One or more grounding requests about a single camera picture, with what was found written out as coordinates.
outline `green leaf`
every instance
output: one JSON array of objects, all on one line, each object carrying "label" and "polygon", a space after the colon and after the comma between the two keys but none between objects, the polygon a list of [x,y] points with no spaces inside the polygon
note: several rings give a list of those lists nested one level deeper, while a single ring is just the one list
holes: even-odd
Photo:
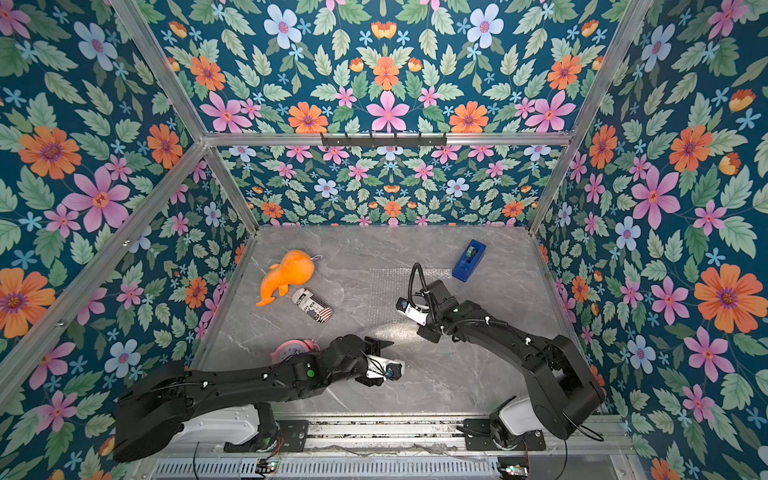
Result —
[{"label": "green leaf", "polygon": [[728,373],[723,377],[720,394],[723,396],[723,408],[725,410],[744,410],[748,406],[754,392],[750,383],[738,373]]}]

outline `pink flower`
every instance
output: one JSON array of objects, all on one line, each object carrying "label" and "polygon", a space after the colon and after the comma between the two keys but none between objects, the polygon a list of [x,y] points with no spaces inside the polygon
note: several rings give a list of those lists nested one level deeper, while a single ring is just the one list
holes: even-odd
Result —
[{"label": "pink flower", "polygon": [[647,159],[648,157],[645,154],[640,158],[634,158],[634,166],[629,169],[629,173],[634,175],[632,180],[637,181],[638,178],[645,180],[645,171],[650,168],[650,162],[648,162]]},{"label": "pink flower", "polygon": [[23,24],[30,20],[29,15],[13,9],[13,0],[0,0],[0,32],[3,35],[13,35],[16,30],[22,37],[29,38],[29,31]]},{"label": "pink flower", "polygon": [[175,205],[176,202],[185,204],[187,202],[187,196],[184,194],[188,192],[189,189],[190,188],[186,184],[179,185],[178,190],[176,190],[174,194],[170,196],[170,204]]},{"label": "pink flower", "polygon": [[581,338],[584,339],[584,343],[587,345],[592,343],[594,339],[594,332],[589,329],[589,325],[584,325],[581,327]]},{"label": "pink flower", "polygon": [[694,411],[694,418],[697,422],[701,423],[704,419],[710,422],[715,421],[715,415],[710,411],[715,406],[715,401],[708,396],[702,398],[703,392],[700,386],[694,385],[693,392],[685,386],[683,387],[683,393],[688,397],[683,400],[683,406]]},{"label": "pink flower", "polygon": [[709,20],[710,25],[714,25],[710,31],[710,40],[717,37],[718,33],[722,33],[723,37],[730,35],[733,30],[733,21],[741,19],[750,11],[750,8],[743,3],[743,0],[723,0],[720,4],[723,11],[713,13]]},{"label": "pink flower", "polygon": [[131,282],[129,285],[123,283],[120,285],[120,290],[122,290],[123,293],[118,295],[118,302],[123,302],[123,308],[126,310],[133,305],[141,303],[139,296],[144,292],[144,289],[140,288],[136,282]]},{"label": "pink flower", "polygon": [[184,214],[172,215],[170,220],[173,222],[173,224],[170,226],[170,229],[176,232],[179,237],[190,231],[188,225],[190,220],[188,218],[184,218]]},{"label": "pink flower", "polygon": [[118,201],[128,198],[131,189],[125,185],[112,187],[109,171],[104,167],[96,170],[94,179],[95,185],[85,175],[74,174],[74,183],[85,195],[69,194],[61,203],[78,212],[88,209],[83,219],[87,232],[98,230],[102,217],[110,227],[118,228],[128,218],[128,210]]},{"label": "pink flower", "polygon": [[432,10],[437,10],[438,8],[440,8],[440,0],[419,0],[419,3],[422,5],[426,5],[429,3],[429,6],[432,7]]},{"label": "pink flower", "polygon": [[710,334],[702,326],[696,331],[697,342],[693,337],[684,340],[685,345],[695,353],[688,357],[688,365],[695,369],[700,369],[704,365],[704,373],[707,378],[713,382],[717,381],[717,369],[725,373],[734,373],[736,370],[729,359],[720,356],[728,350],[728,341],[725,339],[715,339],[710,343]]},{"label": "pink flower", "polygon": [[385,90],[381,97],[381,107],[376,104],[371,104],[366,107],[368,113],[374,117],[379,117],[371,124],[371,130],[381,131],[386,127],[387,133],[392,132],[392,128],[395,130],[405,130],[406,123],[400,118],[408,113],[411,108],[406,104],[395,105],[395,95]]},{"label": "pink flower", "polygon": [[624,303],[629,303],[632,305],[632,308],[637,308],[637,301],[643,301],[643,295],[638,292],[640,283],[633,283],[632,280],[627,278],[624,281],[624,285],[626,286],[620,288],[621,292],[624,294]]},{"label": "pink flower", "polygon": [[600,217],[597,217],[593,212],[589,213],[589,217],[586,218],[587,224],[584,225],[584,229],[587,233],[594,235],[594,233],[600,229],[598,220],[600,220]]},{"label": "pink flower", "polygon": [[575,108],[576,104],[565,104],[565,90],[560,90],[553,98],[550,104],[543,98],[539,98],[536,101],[536,111],[539,115],[531,115],[531,117],[525,121],[525,124],[529,127],[538,125],[536,131],[549,131],[550,125],[552,130],[562,130],[565,128],[565,120],[560,118],[562,115],[570,114]]},{"label": "pink flower", "polygon": [[361,178],[368,178],[368,174],[366,173],[367,171],[367,168],[362,166],[360,162],[357,162],[354,167],[349,168],[349,176],[357,181],[360,181]]},{"label": "pink flower", "polygon": [[421,180],[426,180],[430,177],[435,176],[435,172],[432,171],[433,168],[434,168],[434,165],[429,165],[427,167],[427,164],[422,162],[421,165],[414,168],[413,170],[416,172],[416,178],[420,178]]},{"label": "pink flower", "polygon": [[324,151],[323,160],[331,161],[336,165],[341,164],[342,158],[349,158],[349,152],[344,151],[344,147],[320,147],[320,151]]},{"label": "pink flower", "polygon": [[674,285],[672,284],[672,279],[670,277],[664,279],[663,290],[658,285],[650,287],[650,291],[653,292],[657,298],[661,299],[656,300],[651,308],[653,308],[654,312],[661,312],[663,310],[664,319],[670,325],[674,323],[675,313],[682,318],[690,317],[688,308],[680,303],[688,297],[688,289],[680,287],[673,290],[673,288]]},{"label": "pink flower", "polygon": [[241,114],[248,114],[248,118],[253,120],[254,118],[261,118],[261,105],[254,104],[253,100],[250,98],[247,101],[240,100],[240,113]]},{"label": "pink flower", "polygon": [[225,131],[229,128],[230,132],[239,134],[243,131],[240,127],[250,127],[253,125],[253,122],[238,115],[241,110],[240,101],[229,100],[227,106],[224,106],[224,100],[215,92],[208,94],[208,100],[213,105],[202,104],[200,109],[206,115],[216,118],[214,120],[214,129],[216,131]]},{"label": "pink flower", "polygon": [[91,300],[88,302],[88,305],[78,313],[78,323],[81,325],[88,323],[88,320],[91,319],[91,313],[95,313],[96,315],[104,313],[104,304],[102,302],[97,302],[96,300],[103,299],[105,295],[107,295],[106,288],[100,286],[96,289]]},{"label": "pink flower", "polygon": [[333,12],[333,9],[336,7],[336,4],[339,5],[346,5],[346,0],[326,0],[326,7]]},{"label": "pink flower", "polygon": [[134,173],[132,169],[129,167],[126,167],[127,161],[125,160],[125,157],[122,157],[118,159],[114,155],[109,156],[110,163],[104,164],[104,166],[112,172],[112,180],[120,179],[121,182],[128,181],[127,175],[130,175]]},{"label": "pink flower", "polygon": [[38,423],[37,433],[42,432],[51,424],[53,425],[51,429],[54,432],[61,430],[61,427],[64,425],[64,419],[68,419],[77,414],[77,407],[70,406],[77,399],[77,393],[70,393],[67,395],[67,398],[64,398],[64,393],[61,390],[54,393],[53,398],[51,399],[51,405],[41,405],[35,411],[38,414],[38,417],[41,417],[40,423]]},{"label": "pink flower", "polygon": [[664,210],[668,214],[677,212],[680,209],[680,203],[674,195],[664,195],[675,188],[679,177],[679,173],[672,172],[671,174],[664,175],[664,178],[659,183],[659,170],[651,166],[645,179],[647,187],[639,184],[632,187],[632,195],[638,200],[642,200],[635,206],[632,217],[643,218],[650,211],[648,213],[648,223],[651,228],[656,230],[661,223],[661,211],[659,209]]},{"label": "pink flower", "polygon": [[286,147],[288,149],[288,158],[296,158],[296,160],[300,163],[304,163],[305,158],[312,158],[312,154],[310,153],[310,148],[307,146],[300,147],[295,145],[289,145]]},{"label": "pink flower", "polygon": [[72,350],[74,350],[73,342],[62,343],[51,350],[48,355],[43,357],[38,368],[36,368],[35,372],[32,373],[32,376],[29,377],[29,386],[33,390],[39,389],[48,378],[48,370],[51,370],[52,375],[65,375],[69,371],[69,368],[64,360],[59,359],[62,356],[67,356],[72,353]]},{"label": "pink flower", "polygon": [[725,223],[720,219],[723,215],[725,215],[726,211],[728,209],[725,207],[715,208],[715,201],[710,200],[707,202],[707,209],[703,208],[697,208],[694,210],[696,212],[696,215],[699,217],[698,220],[694,222],[694,227],[696,228],[704,228],[704,233],[709,236],[710,233],[712,233],[712,227],[717,228],[718,230],[721,228],[725,228]]},{"label": "pink flower", "polygon": [[558,287],[558,290],[560,291],[560,298],[563,301],[565,312],[568,314],[568,319],[571,323],[576,323],[576,314],[574,313],[576,299],[574,297],[568,298],[568,291],[564,287]]},{"label": "pink flower", "polygon": [[601,185],[603,182],[603,174],[599,174],[595,177],[594,174],[589,175],[589,184],[584,185],[584,191],[587,193],[587,202],[600,203],[600,195],[605,192],[605,186]]},{"label": "pink flower", "polygon": [[285,165],[285,162],[280,162],[280,165],[277,166],[277,172],[281,177],[285,177],[288,180],[293,178],[293,175],[296,175],[296,171],[293,169],[293,165]]},{"label": "pink flower", "polygon": [[75,222],[74,219],[78,217],[78,212],[67,212],[67,207],[59,204],[56,207],[56,211],[48,210],[43,215],[51,222],[45,227],[49,232],[58,232],[62,237],[69,237],[69,230],[80,230],[80,224]]},{"label": "pink flower", "polygon": [[470,148],[472,151],[469,152],[469,156],[477,157],[477,161],[483,161],[486,157],[493,157],[493,145],[473,145]]},{"label": "pink flower", "polygon": [[[432,3],[440,3],[440,1],[432,0]],[[437,100],[439,98],[440,94],[435,91],[435,87],[429,87],[429,90],[422,88],[422,96],[419,97],[419,101],[424,102],[424,108],[427,108],[429,105],[437,105]]]},{"label": "pink flower", "polygon": [[490,164],[488,166],[487,173],[491,176],[491,178],[496,176],[501,176],[504,174],[504,165],[502,165],[502,161],[498,161],[495,164]]},{"label": "pink flower", "polygon": [[352,88],[345,89],[339,87],[339,93],[336,94],[336,100],[339,101],[339,106],[347,106],[352,108],[352,102],[357,101],[357,97],[352,94]]},{"label": "pink flower", "polygon": [[516,117],[522,115],[523,118],[528,118],[528,114],[536,112],[536,101],[523,98],[522,103],[515,105],[515,108],[517,109],[515,112]]},{"label": "pink flower", "polygon": [[192,180],[194,180],[194,183],[199,184],[201,179],[205,180],[208,178],[205,173],[206,168],[208,168],[208,164],[205,163],[205,160],[198,162],[194,168],[194,172],[192,172]]},{"label": "pink flower", "polygon": [[456,160],[458,155],[457,151],[461,150],[460,145],[445,145],[443,148],[432,152],[432,158],[439,158],[440,164],[445,165],[448,160]]}]

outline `light blue flower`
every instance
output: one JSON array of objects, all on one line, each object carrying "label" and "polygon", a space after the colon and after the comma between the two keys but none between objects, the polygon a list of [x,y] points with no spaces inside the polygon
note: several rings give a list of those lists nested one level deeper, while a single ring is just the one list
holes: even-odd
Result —
[{"label": "light blue flower", "polygon": [[81,458],[83,456],[83,451],[80,452],[72,452],[69,454],[69,462],[64,464],[64,468],[69,468],[70,470],[74,471],[78,467],[78,463],[82,462],[83,459]]},{"label": "light blue flower", "polygon": [[739,131],[742,131],[746,127],[749,127],[750,130],[755,128],[754,121],[763,116],[763,114],[752,115],[752,112],[753,112],[752,107],[749,107],[746,110],[744,118],[736,119],[736,123],[741,124],[741,126],[739,127]]},{"label": "light blue flower", "polygon": [[21,108],[22,104],[27,103],[27,100],[22,98],[21,90],[11,91],[8,87],[3,87],[2,90],[8,95],[8,97],[5,97],[5,103],[14,104],[16,108]]},{"label": "light blue flower", "polygon": [[472,25],[469,24],[469,19],[466,17],[464,17],[461,23],[456,24],[456,30],[461,34],[465,34],[471,27]]},{"label": "light blue flower", "polygon": [[21,225],[26,225],[27,226],[27,231],[31,232],[35,228],[40,228],[41,227],[40,220],[42,220],[42,219],[43,219],[43,217],[36,217],[35,215],[32,214],[32,212],[27,212],[27,217],[20,219],[18,222]]},{"label": "light blue flower", "polygon": [[57,5],[54,6],[53,10],[54,10],[53,16],[55,18],[58,18],[59,23],[62,23],[62,24],[69,23],[69,15],[67,15],[67,12],[63,12],[62,10],[59,10]]},{"label": "light blue flower", "polygon": [[160,30],[160,33],[163,34],[163,40],[167,41],[171,45],[175,45],[178,40],[178,38],[174,37],[174,33],[170,30]]},{"label": "light blue flower", "polygon": [[712,249],[712,253],[706,252],[704,256],[709,259],[709,261],[707,261],[707,265],[712,265],[714,263],[716,266],[720,266],[720,262],[725,260],[725,256],[720,255],[720,251],[717,249],[717,247]]},{"label": "light blue flower", "polygon": [[303,47],[296,47],[295,44],[290,46],[290,51],[288,52],[288,55],[291,55],[294,60],[297,60],[299,58],[304,58],[304,48]]},{"label": "light blue flower", "polygon": [[719,107],[723,102],[728,102],[728,97],[726,96],[728,90],[730,90],[730,87],[725,87],[723,90],[720,90],[719,88],[715,90],[715,98],[712,99],[715,107]]},{"label": "light blue flower", "polygon": [[83,371],[83,366],[88,363],[87,360],[83,360],[83,356],[80,355],[77,360],[72,360],[69,366],[72,367],[71,373],[80,373]]}]

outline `aluminum frame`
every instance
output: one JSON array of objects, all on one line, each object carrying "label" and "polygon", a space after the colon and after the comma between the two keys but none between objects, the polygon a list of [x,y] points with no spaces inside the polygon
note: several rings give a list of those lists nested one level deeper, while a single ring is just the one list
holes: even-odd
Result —
[{"label": "aluminum frame", "polygon": [[128,247],[163,209],[179,185],[203,157],[205,146],[193,144],[129,218],[112,234],[93,260],[72,280],[42,318],[0,362],[0,405],[13,396],[37,368],[40,359],[54,348],[59,337],[123,259]]},{"label": "aluminum frame", "polygon": [[581,104],[581,108],[576,116],[573,140],[560,155],[558,162],[549,176],[549,182],[547,182],[547,186],[544,188],[544,191],[541,192],[541,196],[538,199],[536,214],[528,224],[528,231],[531,235],[536,234],[541,222],[544,220],[547,210],[549,210],[554,202],[554,199],[558,194],[558,189],[563,183],[565,175],[568,173],[568,165],[578,154],[579,148],[581,148],[581,145],[584,143],[584,137],[586,137],[587,131],[592,125],[595,115],[598,113],[598,108],[601,103],[603,103],[603,98],[608,93],[608,88],[611,87],[611,83],[616,76],[616,72],[618,71],[621,62],[624,61],[624,57],[627,56],[629,46],[637,34],[637,30],[643,24],[645,14],[653,4],[654,0],[630,0],[627,9],[624,10],[624,16],[621,18],[621,21],[616,28],[616,33],[614,33],[614,37],[611,40],[611,44],[605,52],[603,65],[595,76],[592,88],[587,94],[584,103]]}]

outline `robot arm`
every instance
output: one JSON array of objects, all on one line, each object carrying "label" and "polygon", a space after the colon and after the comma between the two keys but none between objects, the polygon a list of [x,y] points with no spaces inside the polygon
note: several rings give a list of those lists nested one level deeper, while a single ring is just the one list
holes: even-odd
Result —
[{"label": "robot arm", "polygon": [[254,447],[268,448],[276,426],[266,402],[313,397],[339,380],[356,379],[367,386],[381,385],[385,377],[397,380],[402,363],[377,356],[389,345],[347,335],[319,352],[229,372],[186,371],[182,362],[169,362],[119,398],[114,459],[132,462],[171,442],[222,441],[219,435],[225,432],[224,439],[233,443],[269,440]]}]

